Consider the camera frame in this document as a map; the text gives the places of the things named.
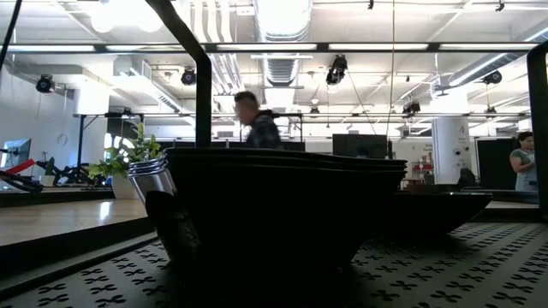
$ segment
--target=woman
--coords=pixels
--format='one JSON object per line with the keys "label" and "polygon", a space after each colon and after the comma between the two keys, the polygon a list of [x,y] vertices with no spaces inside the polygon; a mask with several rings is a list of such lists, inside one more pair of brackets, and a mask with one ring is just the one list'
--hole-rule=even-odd
{"label": "woman", "polygon": [[534,162],[533,133],[523,132],[517,136],[520,144],[518,149],[510,153],[512,169],[517,173],[515,190],[520,192],[536,192],[537,165]]}

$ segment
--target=potted plant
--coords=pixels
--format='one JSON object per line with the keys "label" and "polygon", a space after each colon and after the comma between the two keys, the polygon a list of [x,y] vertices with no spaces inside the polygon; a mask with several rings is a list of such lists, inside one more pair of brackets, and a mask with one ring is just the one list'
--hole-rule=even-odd
{"label": "potted plant", "polygon": [[44,175],[39,177],[40,185],[43,187],[53,187],[54,185],[55,175],[53,174],[53,166],[55,166],[55,158],[52,157],[45,165]]}
{"label": "potted plant", "polygon": [[116,198],[138,198],[133,185],[128,179],[130,163],[144,162],[161,155],[160,144],[156,142],[156,136],[152,135],[145,140],[145,127],[142,123],[137,129],[137,139],[128,139],[132,146],[126,146],[120,140],[118,147],[106,149],[108,159],[99,160],[98,164],[91,164],[89,177],[95,178],[102,175],[105,178],[112,176],[112,191]]}

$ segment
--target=perforated floor mat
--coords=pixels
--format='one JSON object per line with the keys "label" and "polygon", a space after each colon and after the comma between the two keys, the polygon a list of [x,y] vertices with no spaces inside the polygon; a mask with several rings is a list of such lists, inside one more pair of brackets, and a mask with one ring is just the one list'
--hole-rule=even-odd
{"label": "perforated floor mat", "polygon": [[[333,306],[546,308],[546,271],[545,224],[469,223],[435,242],[403,244],[372,236],[341,274],[346,292]],[[157,242],[21,294],[0,307],[189,307],[181,300],[181,290]]]}

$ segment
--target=green leaves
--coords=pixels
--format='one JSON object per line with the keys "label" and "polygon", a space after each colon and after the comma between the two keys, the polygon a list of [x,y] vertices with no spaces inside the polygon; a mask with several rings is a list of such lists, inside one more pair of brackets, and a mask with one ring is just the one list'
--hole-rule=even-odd
{"label": "green leaves", "polygon": [[118,147],[105,149],[108,157],[107,161],[99,160],[98,164],[91,164],[89,167],[89,177],[95,178],[98,175],[108,177],[109,175],[122,175],[128,177],[130,163],[139,163],[146,160],[158,158],[162,155],[160,144],[156,143],[156,136],[152,135],[150,140],[145,140],[145,126],[139,123],[137,127],[137,139],[126,139],[133,148],[123,144],[120,139]]}

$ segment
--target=dark hoodie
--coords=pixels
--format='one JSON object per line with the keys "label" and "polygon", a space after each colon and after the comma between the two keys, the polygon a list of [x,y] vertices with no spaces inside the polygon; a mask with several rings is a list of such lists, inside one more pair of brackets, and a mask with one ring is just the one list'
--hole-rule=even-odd
{"label": "dark hoodie", "polygon": [[254,148],[278,149],[282,141],[277,125],[274,123],[274,113],[272,110],[261,110],[253,123],[251,132],[247,137],[247,144]]}

